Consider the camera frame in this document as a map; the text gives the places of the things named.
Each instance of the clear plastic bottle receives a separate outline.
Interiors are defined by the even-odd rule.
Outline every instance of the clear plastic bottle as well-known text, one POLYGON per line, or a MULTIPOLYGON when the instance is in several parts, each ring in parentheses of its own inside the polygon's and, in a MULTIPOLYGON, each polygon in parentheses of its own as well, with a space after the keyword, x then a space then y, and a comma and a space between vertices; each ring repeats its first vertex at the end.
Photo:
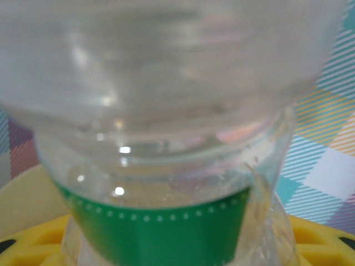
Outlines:
POLYGON ((77 241, 95 250, 83 254, 280 258, 263 232, 287 106, 312 87, 343 2, 0 0, 0 106, 36 131, 89 246, 77 241))
POLYGON ((256 265, 293 122, 287 108, 249 128, 125 143, 114 157, 86 157, 46 134, 36 141, 104 265, 256 265))

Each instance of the green label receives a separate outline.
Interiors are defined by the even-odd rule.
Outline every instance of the green label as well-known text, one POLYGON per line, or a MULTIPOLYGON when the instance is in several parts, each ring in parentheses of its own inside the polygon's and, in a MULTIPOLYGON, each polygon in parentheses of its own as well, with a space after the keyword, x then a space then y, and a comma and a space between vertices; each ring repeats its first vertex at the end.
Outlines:
POLYGON ((119 266, 223 266, 233 261, 250 191, 195 206, 140 209, 60 190, 93 248, 119 266))

